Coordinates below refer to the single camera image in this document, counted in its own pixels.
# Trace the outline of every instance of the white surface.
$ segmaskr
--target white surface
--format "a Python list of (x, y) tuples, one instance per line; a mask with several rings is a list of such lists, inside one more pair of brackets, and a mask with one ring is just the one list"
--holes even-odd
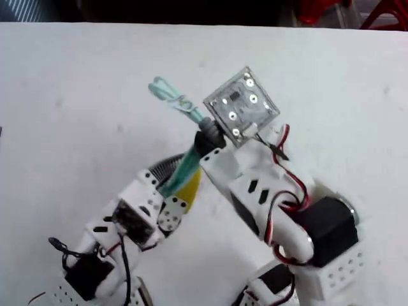
[[(408, 299), (408, 34), (104, 24), (0, 25), (0, 305), (47, 287), (84, 224), (196, 127), (147, 90), (200, 103), (248, 64), (291, 124), (297, 159), (364, 201), (367, 305)], [(272, 252), (204, 180), (140, 274), (156, 305), (228, 305)]]

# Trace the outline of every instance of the wire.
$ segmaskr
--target wire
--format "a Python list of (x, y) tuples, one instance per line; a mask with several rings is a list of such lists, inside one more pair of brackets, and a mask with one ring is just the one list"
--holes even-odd
[[(284, 134), (282, 136), (282, 139), (280, 140), (279, 144), (278, 144), (278, 149), (280, 149), (281, 151), (284, 151), (284, 144), (288, 138), (289, 135), (289, 131), (290, 131), (290, 125), (289, 124), (285, 124), (285, 128), (284, 128)], [(283, 167), (283, 165), (281, 165), (277, 159), (277, 155), (276, 153), (272, 152), (272, 160), (275, 164), (277, 164), (278, 166), (280, 166), (283, 170), (285, 170), (285, 172), (300, 186), (300, 188), (303, 191), (303, 200), (302, 200), (302, 208), (306, 208), (309, 205), (309, 201), (310, 201), (310, 197), (309, 194), (307, 192), (307, 188), (306, 185), (295, 175), (293, 174), (293, 172), (289, 171), (288, 169), (286, 169), (285, 167)]]
[(130, 269), (128, 255), (125, 250), (125, 243), (122, 234), (118, 233), (120, 239), (120, 248), (122, 249), (122, 259), (126, 271), (126, 299), (123, 306), (128, 306), (130, 304), (130, 291), (131, 291), (131, 280), (130, 280)]
[(270, 245), (270, 239), (271, 239), (271, 234), (272, 234), (272, 209), (273, 209), (273, 206), (275, 205), (275, 202), (279, 198), (279, 196), (281, 196), (283, 194), (291, 195), (295, 199), (297, 206), (299, 207), (301, 205), (298, 197), (296, 196), (296, 194), (292, 193), (291, 191), (281, 190), (281, 191), (278, 191), (277, 193), (275, 193), (275, 195), (273, 196), (273, 198), (271, 200), (271, 204), (270, 204), (270, 208), (269, 208), (269, 212), (268, 212), (268, 222), (267, 222), (267, 225), (266, 225), (266, 230), (265, 230), (265, 235), (264, 235), (264, 241), (266, 242), (267, 245)]
[(120, 246), (120, 241), (117, 242), (116, 244), (114, 244), (112, 247), (110, 247), (105, 253), (103, 253), (103, 249), (100, 249), (100, 250), (99, 250), (99, 255), (100, 255), (102, 258), (105, 258), (105, 257), (111, 255), (111, 253), (112, 253), (114, 250), (116, 250), (116, 248), (117, 248), (118, 246)]
[(264, 139), (262, 139), (262, 137), (261, 137), (261, 135), (259, 135), (259, 133), (256, 133), (255, 137), (253, 137), (253, 139), (255, 139), (257, 142), (261, 142), (264, 145), (266, 145), (272, 151), (272, 153), (278, 155), (283, 160), (289, 161), (288, 156), (283, 152), (283, 150), (281, 150), (280, 148), (278, 148), (276, 145), (274, 145), (272, 143), (267, 143), (266, 141), (264, 141)]
[(273, 302), (269, 306), (279, 306), (279, 305), (282, 305), (282, 304), (286, 303), (287, 301), (289, 301), (291, 299), (291, 297), (293, 296), (294, 293), (295, 293), (295, 276), (292, 274), (291, 289), (289, 290), (287, 295), (284, 298), (282, 298), (281, 300)]
[(286, 258), (281, 254), (279, 251), (279, 244), (273, 244), (273, 253), (275, 254), (275, 257), (279, 259), (281, 262), (283, 262), (285, 265), (293, 265), (293, 266), (304, 266), (305, 263), (300, 263), (297, 261), (295, 258)]
[(34, 298), (32, 298), (32, 299), (28, 302), (27, 306), (30, 305), (31, 303), (33, 303), (33, 301), (37, 300), (38, 298), (41, 298), (44, 294), (45, 294), (45, 291), (42, 292), (42, 293), (40, 293), (39, 295), (36, 295)]

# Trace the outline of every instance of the yellow piece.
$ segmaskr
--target yellow piece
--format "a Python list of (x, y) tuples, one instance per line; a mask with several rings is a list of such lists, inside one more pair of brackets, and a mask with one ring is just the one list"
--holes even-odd
[(182, 189), (175, 193), (175, 196), (182, 199), (187, 203), (185, 214), (188, 213), (190, 208), (193, 205), (194, 199), (196, 197), (196, 193), (198, 190), (198, 186), (200, 185), (200, 178), (201, 178), (201, 170), (198, 168), (196, 173), (194, 173), (188, 183), (183, 186)]

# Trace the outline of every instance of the red wire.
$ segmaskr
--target red wire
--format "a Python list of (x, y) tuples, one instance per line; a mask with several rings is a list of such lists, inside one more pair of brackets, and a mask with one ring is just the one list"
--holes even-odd
[(109, 250), (106, 251), (105, 255), (102, 255), (102, 257), (107, 257), (109, 255), (111, 255), (111, 253), (118, 247), (120, 246), (120, 242), (117, 242), (115, 245), (113, 245), (113, 247), (109, 248)]
[(40, 293), (39, 295), (36, 295), (34, 298), (32, 298), (32, 299), (30, 300), (30, 302), (28, 302), (27, 306), (30, 305), (31, 303), (33, 303), (33, 301), (35, 301), (36, 299), (42, 297), (44, 294), (45, 294), (45, 291), (42, 292), (42, 293)]
[(281, 254), (279, 251), (279, 244), (275, 244), (273, 246), (273, 253), (275, 254), (276, 258), (279, 259), (281, 262), (283, 262), (285, 265), (294, 265), (294, 266), (304, 266), (304, 263), (299, 263), (297, 260), (293, 258), (286, 258)]
[[(270, 208), (269, 208), (269, 212), (268, 212), (268, 221), (267, 221), (267, 225), (266, 225), (266, 230), (265, 230), (265, 235), (264, 235), (264, 241), (266, 242), (266, 244), (269, 244), (269, 239), (270, 239), (270, 235), (272, 233), (272, 227), (271, 227), (271, 220), (272, 220), (272, 209), (273, 209), (273, 204), (275, 204), (277, 198), (282, 195), (282, 194), (289, 194), (291, 196), (293, 196), (297, 202), (299, 202), (299, 199), (297, 199), (296, 195), (294, 193), (291, 193), (288, 190), (281, 190), (278, 191), (277, 193), (275, 193), (275, 195), (273, 196), (272, 200), (271, 200), (271, 204), (270, 204)], [(293, 208), (293, 207), (288, 207), (285, 208), (287, 210), (298, 210), (299, 208)]]
[[(283, 145), (285, 144), (288, 135), (289, 135), (289, 131), (290, 131), (290, 125), (289, 124), (285, 124), (285, 130), (284, 130), (284, 134), (282, 139), (280, 140), (277, 148), (281, 149), (281, 151), (283, 151)], [(300, 186), (300, 188), (302, 189), (304, 196), (303, 196), (303, 200), (302, 200), (302, 208), (306, 208), (309, 206), (309, 201), (310, 201), (310, 197), (307, 193), (307, 188), (306, 185), (292, 172), (290, 172), (288, 169), (286, 169), (285, 167), (283, 167), (278, 159), (275, 153), (272, 153), (272, 160), (275, 164), (277, 164), (278, 166), (280, 166), (283, 170), (285, 170), (285, 172)]]

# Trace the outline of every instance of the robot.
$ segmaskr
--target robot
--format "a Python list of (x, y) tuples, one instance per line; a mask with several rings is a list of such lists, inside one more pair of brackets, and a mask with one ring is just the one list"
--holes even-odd
[[(215, 120), (161, 77), (150, 91), (199, 126), (184, 154), (141, 170), (85, 225), (62, 272), (29, 305), (153, 305), (137, 276), (140, 253), (165, 241), (188, 213), (203, 170), (275, 259), (249, 277), (235, 306), (357, 306), (365, 264), (355, 203), (311, 177), (285, 150), (290, 126), (245, 67), (204, 100)], [(298, 302), (293, 303), (293, 295)]]

